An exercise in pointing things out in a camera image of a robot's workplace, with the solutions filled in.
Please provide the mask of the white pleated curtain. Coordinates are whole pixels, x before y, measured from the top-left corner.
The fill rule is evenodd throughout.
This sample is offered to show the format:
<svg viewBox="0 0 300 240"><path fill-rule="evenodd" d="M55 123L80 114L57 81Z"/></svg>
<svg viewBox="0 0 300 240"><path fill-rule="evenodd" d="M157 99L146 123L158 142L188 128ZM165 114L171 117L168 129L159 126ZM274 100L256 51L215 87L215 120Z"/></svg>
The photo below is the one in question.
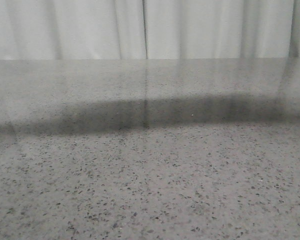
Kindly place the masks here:
<svg viewBox="0 0 300 240"><path fill-rule="evenodd" d="M300 57L300 0L0 0L0 60Z"/></svg>

